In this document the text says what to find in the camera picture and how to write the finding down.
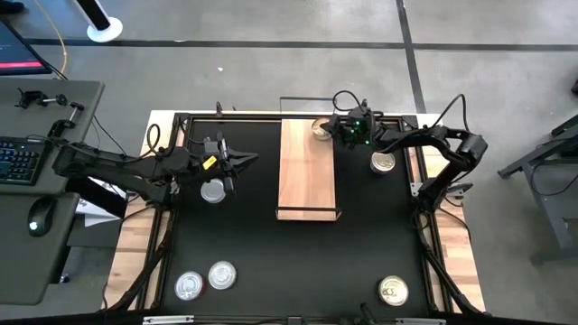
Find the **gray desk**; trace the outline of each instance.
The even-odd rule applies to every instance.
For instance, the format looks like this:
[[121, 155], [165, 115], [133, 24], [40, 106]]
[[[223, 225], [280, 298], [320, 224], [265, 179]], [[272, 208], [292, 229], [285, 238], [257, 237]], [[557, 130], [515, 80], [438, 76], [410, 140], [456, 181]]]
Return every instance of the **gray desk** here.
[[0, 303], [38, 304], [48, 284], [58, 276], [55, 272], [80, 196], [62, 194], [49, 233], [32, 237], [28, 234], [28, 210], [40, 197], [0, 197]]
[[[49, 97], [64, 94], [69, 101], [84, 105], [73, 120], [74, 129], [62, 137], [82, 142], [102, 95], [104, 85], [96, 81], [62, 81], [54, 79], [0, 79], [0, 135], [25, 137], [47, 135], [52, 124], [69, 119], [71, 107], [49, 104], [15, 107], [20, 88], [40, 90]], [[66, 243], [79, 194], [65, 193], [68, 180], [57, 176], [52, 163], [58, 154], [52, 150], [34, 186], [0, 185], [0, 303], [37, 304], [48, 287], [58, 277], [58, 266], [66, 256]], [[59, 195], [50, 232], [43, 237], [28, 234], [27, 217], [32, 204], [43, 195]]]
[[[74, 117], [76, 127], [66, 130], [62, 137], [70, 142], [82, 142], [90, 128], [90, 121], [102, 96], [104, 84], [97, 81], [64, 81], [54, 79], [0, 79], [0, 135], [25, 137], [27, 135], [47, 135], [52, 123], [69, 119], [71, 107], [49, 104], [47, 107], [30, 105], [28, 109], [14, 107], [22, 91], [40, 90], [48, 97], [64, 94], [69, 101], [84, 105], [85, 109]], [[0, 194], [60, 194], [64, 192], [67, 179], [52, 171], [52, 163], [58, 152], [52, 150], [44, 163], [42, 172], [34, 186], [0, 184]]]

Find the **wooden board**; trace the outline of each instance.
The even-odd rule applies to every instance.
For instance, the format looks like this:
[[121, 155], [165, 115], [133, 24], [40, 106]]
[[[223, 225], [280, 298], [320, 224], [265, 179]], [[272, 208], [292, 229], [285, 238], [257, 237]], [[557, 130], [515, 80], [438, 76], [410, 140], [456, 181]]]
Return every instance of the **wooden board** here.
[[[168, 139], [171, 133], [172, 118], [175, 113], [186, 112], [186, 111], [166, 111], [166, 110], [155, 110], [151, 112], [149, 117], [148, 125], [153, 123], [158, 124], [161, 127], [161, 141], [159, 145], [166, 146], [168, 144]], [[190, 113], [206, 114], [207, 112], [197, 111]], [[271, 112], [226, 112], [227, 114], [267, 114]], [[295, 113], [299, 115], [307, 114], [303, 112]], [[311, 112], [312, 116], [321, 116], [323, 112]], [[418, 114], [417, 120], [419, 125], [430, 125], [439, 115], [437, 114]], [[146, 152], [148, 146], [146, 143], [143, 144], [143, 151]], [[410, 149], [410, 160], [412, 165], [412, 170], [414, 171], [414, 180], [420, 181], [418, 179], [419, 173], [417, 172], [417, 163], [415, 159], [415, 150]], [[427, 169], [427, 173], [430, 177], [437, 175], [443, 167], [447, 164], [447, 161], [439, 154], [439, 152], [433, 147], [424, 148], [424, 159]], [[132, 213], [132, 211], [139, 210], [143, 207], [144, 203], [141, 200], [137, 200], [131, 203], [126, 211], [127, 214]], [[442, 208], [451, 212], [458, 218], [464, 220], [463, 210], [450, 206], [447, 203], [442, 204]], [[143, 212], [134, 218], [129, 219], [122, 228], [120, 238], [118, 240], [117, 252], [115, 254], [115, 259], [113, 266], [110, 270], [110, 276], [108, 278], [108, 285], [105, 292], [107, 297], [108, 305], [112, 305], [118, 301], [121, 295], [128, 289], [130, 284], [140, 273], [144, 261], [145, 261], [145, 251], [148, 244], [148, 237], [151, 233], [151, 228], [153, 224], [154, 213], [150, 210]], [[163, 237], [164, 229], [166, 229], [166, 221], [168, 219], [168, 214], [163, 215], [163, 223], [161, 224], [161, 231], [159, 234], [160, 238]], [[471, 251], [470, 241], [468, 239], [467, 231], [457, 222], [451, 220], [442, 212], [436, 213], [436, 220], [438, 231], [440, 234], [440, 241], [442, 243], [443, 259], [446, 264], [448, 274], [456, 282], [460, 290], [465, 294], [465, 296], [470, 300], [470, 302], [478, 309], [484, 311], [484, 301], [481, 295], [480, 282], [478, 280], [478, 274], [476, 271], [476, 265], [474, 261], [474, 256]], [[153, 301], [154, 289], [156, 288], [158, 275], [157, 269], [153, 272], [151, 280], [149, 283], [149, 290], [146, 297], [145, 306], [148, 307]], [[433, 287], [433, 297], [435, 304], [440, 310], [443, 310], [443, 299], [442, 290], [440, 282], [435, 275], [435, 272], [430, 268], [430, 275], [432, 278]], [[459, 312], [457, 307], [454, 306], [454, 311]]]
[[[313, 136], [314, 120], [284, 119], [281, 123], [279, 207], [335, 209], [333, 141]], [[282, 210], [280, 220], [335, 221], [334, 211]]]

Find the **white cylinder base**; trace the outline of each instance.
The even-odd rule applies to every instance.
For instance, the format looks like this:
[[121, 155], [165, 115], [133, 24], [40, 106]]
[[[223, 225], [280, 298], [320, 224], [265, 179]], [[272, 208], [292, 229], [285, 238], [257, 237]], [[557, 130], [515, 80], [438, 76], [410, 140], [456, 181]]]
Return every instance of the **white cylinder base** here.
[[123, 24], [115, 17], [108, 17], [110, 26], [104, 30], [99, 31], [96, 28], [89, 26], [87, 35], [93, 42], [110, 42], [114, 40], [123, 31]]

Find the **metal bracket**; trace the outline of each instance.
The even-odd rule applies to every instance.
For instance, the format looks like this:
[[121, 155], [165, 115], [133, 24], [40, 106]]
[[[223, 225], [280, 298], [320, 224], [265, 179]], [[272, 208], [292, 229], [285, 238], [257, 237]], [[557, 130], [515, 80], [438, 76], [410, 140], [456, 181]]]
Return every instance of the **metal bracket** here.
[[396, 319], [396, 325], [445, 325], [445, 320], [434, 319]]
[[417, 130], [419, 125], [417, 124], [417, 116], [409, 115], [409, 116], [401, 116], [402, 121], [404, 121], [404, 126], [409, 126], [413, 130]]
[[[418, 181], [417, 182], [411, 182], [409, 184], [410, 184], [410, 187], [412, 190], [412, 196], [417, 197], [417, 194], [419, 194], [419, 189], [421, 189], [422, 185], [424, 185], [424, 184], [421, 182], [418, 182]], [[453, 185], [453, 186], [451, 186], [451, 188], [448, 189], [445, 196], [448, 198], [462, 199], [463, 194], [466, 192], [466, 190], [469, 190], [470, 188], [471, 188], [471, 184]]]
[[424, 184], [422, 182], [412, 182], [412, 183], [409, 183], [409, 185], [412, 189], [412, 196], [417, 197], [419, 189], [421, 189], [422, 185], [424, 185]]
[[143, 325], [151, 324], [187, 324], [194, 322], [194, 315], [191, 316], [152, 316], [144, 317]]

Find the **yellow label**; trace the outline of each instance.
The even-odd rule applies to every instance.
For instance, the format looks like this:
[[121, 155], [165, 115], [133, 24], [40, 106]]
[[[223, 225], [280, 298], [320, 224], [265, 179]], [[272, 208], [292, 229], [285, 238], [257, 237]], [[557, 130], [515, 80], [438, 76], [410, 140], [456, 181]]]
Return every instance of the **yellow label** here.
[[202, 168], [206, 170], [209, 169], [210, 166], [213, 165], [213, 163], [215, 163], [217, 161], [217, 158], [215, 158], [215, 156], [211, 156], [209, 159], [207, 159], [203, 164], [202, 164]]

